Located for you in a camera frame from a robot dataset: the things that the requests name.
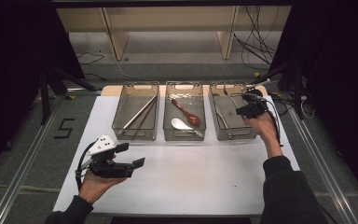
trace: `black sleeve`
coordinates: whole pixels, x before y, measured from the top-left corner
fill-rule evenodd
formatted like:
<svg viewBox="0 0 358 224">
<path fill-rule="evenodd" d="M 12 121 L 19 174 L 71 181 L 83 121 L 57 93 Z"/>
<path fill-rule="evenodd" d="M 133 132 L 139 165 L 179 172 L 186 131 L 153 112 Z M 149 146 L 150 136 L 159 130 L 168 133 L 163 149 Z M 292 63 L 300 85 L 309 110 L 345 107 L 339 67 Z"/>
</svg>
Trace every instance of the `black sleeve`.
<svg viewBox="0 0 358 224">
<path fill-rule="evenodd" d="M 65 212 L 53 212 L 46 218 L 45 224 L 81 224 L 92 211 L 91 204 L 75 195 Z"/>
<path fill-rule="evenodd" d="M 294 171 L 286 157 L 272 157 L 263 168 L 265 207 L 260 223 L 327 223 L 306 177 Z"/>
</svg>

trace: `person's right hand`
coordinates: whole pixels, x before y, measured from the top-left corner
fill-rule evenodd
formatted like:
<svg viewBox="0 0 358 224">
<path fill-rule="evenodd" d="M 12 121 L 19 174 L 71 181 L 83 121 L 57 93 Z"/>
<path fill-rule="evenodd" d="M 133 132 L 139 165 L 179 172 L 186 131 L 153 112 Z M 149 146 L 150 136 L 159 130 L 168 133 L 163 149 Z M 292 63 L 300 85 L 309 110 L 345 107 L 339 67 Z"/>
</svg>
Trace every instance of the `person's right hand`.
<svg viewBox="0 0 358 224">
<path fill-rule="evenodd" d="M 267 140 L 270 137 L 276 138 L 277 133 L 273 122 L 267 112 L 264 112 L 256 119 L 245 119 L 245 123 L 251 125 L 263 140 Z"/>
<path fill-rule="evenodd" d="M 268 158 L 283 155 L 273 122 L 274 120 L 271 119 L 268 112 L 264 112 L 257 119 L 245 119 L 245 123 L 251 125 L 256 133 L 260 134 L 261 139 L 263 139 Z"/>
</svg>

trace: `person's left hand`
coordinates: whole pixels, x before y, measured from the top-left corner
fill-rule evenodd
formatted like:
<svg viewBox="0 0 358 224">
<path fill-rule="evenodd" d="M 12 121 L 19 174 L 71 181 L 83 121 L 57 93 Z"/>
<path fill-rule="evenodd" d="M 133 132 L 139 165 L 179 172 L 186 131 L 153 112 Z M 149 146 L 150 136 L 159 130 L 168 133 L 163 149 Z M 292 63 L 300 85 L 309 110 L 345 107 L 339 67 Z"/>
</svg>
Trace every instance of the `person's left hand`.
<svg viewBox="0 0 358 224">
<path fill-rule="evenodd" d="M 87 170 L 80 188 L 79 197 L 90 204 L 94 204 L 104 193 L 127 178 L 102 178 Z"/>
</svg>

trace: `white spoon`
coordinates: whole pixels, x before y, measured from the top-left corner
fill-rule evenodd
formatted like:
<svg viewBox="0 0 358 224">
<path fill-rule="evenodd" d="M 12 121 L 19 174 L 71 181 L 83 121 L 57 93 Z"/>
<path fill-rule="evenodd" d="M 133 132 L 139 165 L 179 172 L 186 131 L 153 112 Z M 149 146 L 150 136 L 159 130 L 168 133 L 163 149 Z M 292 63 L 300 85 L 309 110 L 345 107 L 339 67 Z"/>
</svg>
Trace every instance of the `white spoon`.
<svg viewBox="0 0 358 224">
<path fill-rule="evenodd" d="M 181 119 L 172 119 L 171 124 L 175 129 L 183 130 L 183 131 L 190 130 L 195 132 L 199 137 L 203 137 L 203 134 L 200 131 L 188 127 Z"/>
</svg>

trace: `aluminum rail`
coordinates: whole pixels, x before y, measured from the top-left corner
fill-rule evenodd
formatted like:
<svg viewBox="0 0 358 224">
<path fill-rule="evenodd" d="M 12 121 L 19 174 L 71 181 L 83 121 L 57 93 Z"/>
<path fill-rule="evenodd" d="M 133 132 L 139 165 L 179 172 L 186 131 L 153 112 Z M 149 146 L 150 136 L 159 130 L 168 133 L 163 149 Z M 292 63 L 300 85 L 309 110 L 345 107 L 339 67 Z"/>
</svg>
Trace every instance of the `aluminum rail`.
<svg viewBox="0 0 358 224">
<path fill-rule="evenodd" d="M 33 143 L 31 144 L 30 148 L 28 149 L 27 154 L 25 155 L 20 168 L 18 169 L 17 173 L 14 175 L 10 185 L 7 187 L 7 190 L 4 196 L 0 200 L 0 223 L 4 223 L 8 212 L 10 211 L 11 206 L 13 205 L 14 201 L 16 200 L 17 195 L 19 194 L 20 188 L 22 183 L 24 182 L 25 178 L 28 175 L 28 172 L 32 165 L 34 164 L 34 159 L 37 156 L 39 149 L 41 148 L 47 132 L 51 126 L 52 121 L 54 120 L 55 114 L 57 109 L 59 108 L 60 104 L 63 102 L 63 96 L 57 97 L 54 100 L 54 105 L 51 108 L 51 115 L 49 116 L 48 120 L 46 121 L 45 125 L 42 125 L 37 132 L 36 137 L 34 138 Z"/>
<path fill-rule="evenodd" d="M 330 168 L 313 140 L 304 120 L 300 120 L 292 108 L 289 109 L 289 114 L 292 117 L 292 120 L 295 123 L 319 174 L 321 175 L 324 185 L 330 193 L 342 220 L 346 224 L 357 224 L 358 219 L 356 218 L 347 197 L 330 171 Z"/>
</svg>

